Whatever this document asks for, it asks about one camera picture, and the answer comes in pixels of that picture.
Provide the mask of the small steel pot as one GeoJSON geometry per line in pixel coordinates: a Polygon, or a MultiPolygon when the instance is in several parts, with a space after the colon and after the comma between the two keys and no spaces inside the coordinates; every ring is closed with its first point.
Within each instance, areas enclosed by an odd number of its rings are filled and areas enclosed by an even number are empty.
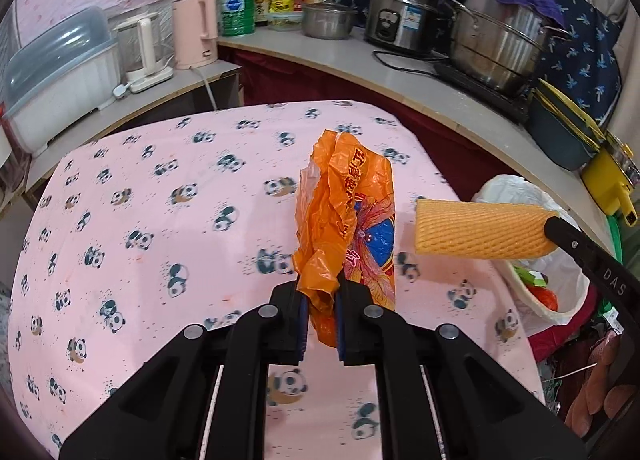
{"type": "Polygon", "coordinates": [[[324,40],[347,39],[356,20],[356,11],[328,2],[303,5],[302,31],[306,37],[324,40]]]}

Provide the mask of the green milk powder can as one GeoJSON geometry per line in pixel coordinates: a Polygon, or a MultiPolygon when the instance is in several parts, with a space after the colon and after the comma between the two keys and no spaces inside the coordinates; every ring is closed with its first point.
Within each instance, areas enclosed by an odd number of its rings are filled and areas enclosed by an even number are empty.
{"type": "Polygon", "coordinates": [[[221,33],[244,36],[255,31],[255,0],[219,0],[221,33]]]}

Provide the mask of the red plastic bag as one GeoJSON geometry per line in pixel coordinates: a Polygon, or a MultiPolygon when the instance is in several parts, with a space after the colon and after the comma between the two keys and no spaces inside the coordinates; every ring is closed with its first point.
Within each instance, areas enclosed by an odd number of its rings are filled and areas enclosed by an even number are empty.
{"type": "Polygon", "coordinates": [[[547,287],[528,286],[528,291],[548,310],[556,312],[559,310],[559,303],[556,294],[547,287]]]}

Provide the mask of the pink panda tablecloth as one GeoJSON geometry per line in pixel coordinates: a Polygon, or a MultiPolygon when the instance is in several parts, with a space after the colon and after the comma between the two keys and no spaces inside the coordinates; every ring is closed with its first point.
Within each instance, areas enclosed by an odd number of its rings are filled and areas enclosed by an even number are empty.
{"type": "Polygon", "coordinates": [[[398,313],[458,326],[541,394],[495,267],[414,253],[416,202],[454,191],[393,115],[352,101],[233,108],[100,139],[51,177],[9,316],[17,412],[49,454],[183,327],[230,325],[295,277],[299,174],[329,130],[390,161],[395,206],[356,242],[394,278],[398,313]]]}

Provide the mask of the orange printed plastic bag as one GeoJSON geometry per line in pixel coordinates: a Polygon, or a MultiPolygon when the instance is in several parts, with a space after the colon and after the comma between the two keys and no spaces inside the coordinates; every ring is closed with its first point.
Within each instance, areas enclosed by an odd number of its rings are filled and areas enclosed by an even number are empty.
{"type": "Polygon", "coordinates": [[[338,277],[366,286],[374,303],[395,307],[395,217],[390,161],[354,135],[324,131],[300,171],[293,257],[323,344],[337,346],[338,277]]]}

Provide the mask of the white glass kettle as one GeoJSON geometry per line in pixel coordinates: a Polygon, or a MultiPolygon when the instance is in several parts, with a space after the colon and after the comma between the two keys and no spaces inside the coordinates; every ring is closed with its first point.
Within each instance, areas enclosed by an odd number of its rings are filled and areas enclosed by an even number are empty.
{"type": "Polygon", "coordinates": [[[140,93],[174,76],[171,56],[160,35],[160,14],[142,13],[122,20],[114,27],[124,83],[113,91],[115,98],[127,92],[140,93]]]}

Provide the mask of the black induction cooker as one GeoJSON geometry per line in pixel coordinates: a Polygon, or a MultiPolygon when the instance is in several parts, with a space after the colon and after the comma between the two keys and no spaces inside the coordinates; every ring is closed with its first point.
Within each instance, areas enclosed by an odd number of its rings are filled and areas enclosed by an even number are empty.
{"type": "Polygon", "coordinates": [[[512,123],[526,124],[528,105],[523,98],[506,95],[501,91],[491,89],[486,84],[457,69],[448,61],[435,62],[433,68],[436,77],[447,82],[451,87],[473,96],[477,101],[495,109],[499,115],[512,123]]]}

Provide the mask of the white lined trash bin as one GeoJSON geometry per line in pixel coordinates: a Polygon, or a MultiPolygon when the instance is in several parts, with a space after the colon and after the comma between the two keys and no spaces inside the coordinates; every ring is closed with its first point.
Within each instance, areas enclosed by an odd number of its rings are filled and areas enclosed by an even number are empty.
{"type": "MultiPolygon", "coordinates": [[[[555,211],[563,220],[578,228],[573,218],[558,205],[545,191],[526,181],[521,176],[500,174],[474,195],[474,201],[492,203],[518,203],[519,205],[541,206],[555,211]]],[[[515,261],[495,260],[495,268],[508,285],[526,336],[546,330],[552,326],[566,326],[584,305],[589,279],[582,273],[575,261],[562,249],[536,259],[515,261]],[[558,300],[558,309],[549,310],[535,298],[518,276],[518,269],[534,274],[536,279],[544,278],[547,287],[558,300]]]]}

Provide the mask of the large steel steamer pot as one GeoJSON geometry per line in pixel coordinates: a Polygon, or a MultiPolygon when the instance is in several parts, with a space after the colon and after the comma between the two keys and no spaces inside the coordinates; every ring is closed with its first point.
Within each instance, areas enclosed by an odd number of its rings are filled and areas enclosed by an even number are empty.
{"type": "Polygon", "coordinates": [[[530,78],[549,41],[570,40],[526,5],[498,0],[442,0],[454,12],[450,60],[467,75],[500,92],[513,92],[530,78]]]}

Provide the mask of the orange foam fruit net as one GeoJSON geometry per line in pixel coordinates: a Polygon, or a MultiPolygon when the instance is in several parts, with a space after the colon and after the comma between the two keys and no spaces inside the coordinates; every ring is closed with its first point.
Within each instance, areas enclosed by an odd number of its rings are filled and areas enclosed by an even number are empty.
{"type": "Polygon", "coordinates": [[[481,260],[540,258],[556,249],[544,230],[559,219],[541,206],[420,199],[414,243],[420,254],[481,260]]]}

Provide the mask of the steel rice cooker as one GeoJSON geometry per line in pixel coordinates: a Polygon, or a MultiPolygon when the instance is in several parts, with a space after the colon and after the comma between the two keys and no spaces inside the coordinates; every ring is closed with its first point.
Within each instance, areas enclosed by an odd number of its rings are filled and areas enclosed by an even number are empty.
{"type": "Polygon", "coordinates": [[[440,0],[369,0],[364,38],[401,53],[427,55],[433,50],[440,0]]]}

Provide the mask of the stacked blue yellow bowls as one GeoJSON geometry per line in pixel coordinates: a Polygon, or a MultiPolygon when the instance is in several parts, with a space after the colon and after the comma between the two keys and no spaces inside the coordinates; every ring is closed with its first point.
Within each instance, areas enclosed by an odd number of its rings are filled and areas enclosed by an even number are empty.
{"type": "Polygon", "coordinates": [[[587,165],[605,141],[596,121],[542,79],[529,93],[525,129],[555,165],[572,172],[587,165]]]}

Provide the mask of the yellow label jar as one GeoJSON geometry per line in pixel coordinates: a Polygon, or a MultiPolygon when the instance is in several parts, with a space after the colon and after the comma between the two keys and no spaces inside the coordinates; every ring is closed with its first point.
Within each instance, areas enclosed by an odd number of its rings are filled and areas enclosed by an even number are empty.
{"type": "Polygon", "coordinates": [[[268,27],[273,30],[296,30],[302,27],[304,0],[270,0],[268,27]]]}

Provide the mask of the pink electric kettle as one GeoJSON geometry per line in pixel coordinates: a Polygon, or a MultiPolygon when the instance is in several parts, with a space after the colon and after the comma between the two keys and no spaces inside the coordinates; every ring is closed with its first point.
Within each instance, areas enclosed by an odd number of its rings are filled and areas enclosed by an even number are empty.
{"type": "Polygon", "coordinates": [[[216,0],[172,2],[176,68],[186,70],[218,60],[216,0]]]}

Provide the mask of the yellow electric pot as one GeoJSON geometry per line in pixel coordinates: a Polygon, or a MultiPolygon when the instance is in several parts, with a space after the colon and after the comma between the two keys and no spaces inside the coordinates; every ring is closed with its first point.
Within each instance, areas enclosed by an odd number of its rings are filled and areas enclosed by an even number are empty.
{"type": "Polygon", "coordinates": [[[637,224],[639,217],[631,195],[639,184],[639,168],[627,144],[606,131],[599,153],[582,169],[580,177],[605,215],[612,217],[620,212],[627,226],[637,224]]]}

